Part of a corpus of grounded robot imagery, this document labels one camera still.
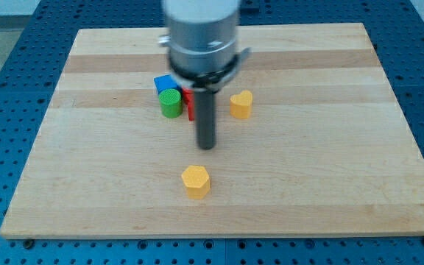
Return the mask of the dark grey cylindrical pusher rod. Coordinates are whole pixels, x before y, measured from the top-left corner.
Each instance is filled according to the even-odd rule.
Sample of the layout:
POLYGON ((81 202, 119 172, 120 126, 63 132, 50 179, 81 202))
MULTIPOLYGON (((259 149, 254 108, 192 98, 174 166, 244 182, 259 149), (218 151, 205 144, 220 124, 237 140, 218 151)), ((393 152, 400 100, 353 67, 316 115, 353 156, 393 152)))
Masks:
POLYGON ((214 148, 216 145, 215 93, 205 88, 194 90, 194 118, 198 147, 204 150, 214 148))

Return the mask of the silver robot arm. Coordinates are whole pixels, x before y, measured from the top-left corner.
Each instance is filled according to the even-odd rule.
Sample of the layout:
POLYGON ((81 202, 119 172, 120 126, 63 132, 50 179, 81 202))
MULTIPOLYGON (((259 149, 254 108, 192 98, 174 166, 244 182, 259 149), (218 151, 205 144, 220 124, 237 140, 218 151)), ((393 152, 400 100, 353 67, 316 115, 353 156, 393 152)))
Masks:
POLYGON ((250 49, 238 51, 239 0, 163 0, 170 72, 193 91, 197 145, 216 145, 216 94, 240 71, 250 49))

